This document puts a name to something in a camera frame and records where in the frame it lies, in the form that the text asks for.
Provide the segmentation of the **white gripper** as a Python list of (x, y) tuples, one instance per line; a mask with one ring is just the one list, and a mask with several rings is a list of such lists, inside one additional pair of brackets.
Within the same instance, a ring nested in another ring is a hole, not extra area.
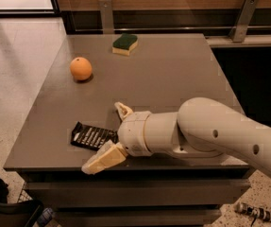
[(88, 175), (94, 175), (125, 161), (128, 155), (151, 156), (144, 141), (144, 125), (150, 111), (133, 112), (127, 105), (115, 102), (114, 106), (123, 121), (118, 130), (120, 143), (107, 141), (81, 168)]

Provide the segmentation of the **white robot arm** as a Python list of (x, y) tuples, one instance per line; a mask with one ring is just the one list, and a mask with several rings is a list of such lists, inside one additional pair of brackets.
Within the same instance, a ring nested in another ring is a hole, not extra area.
[(172, 113), (134, 112), (117, 102), (122, 123), (111, 140), (83, 166), (96, 174), (131, 156), (168, 154), (178, 159), (207, 159), (222, 153), (242, 160), (271, 178), (271, 128), (215, 100), (196, 97)]

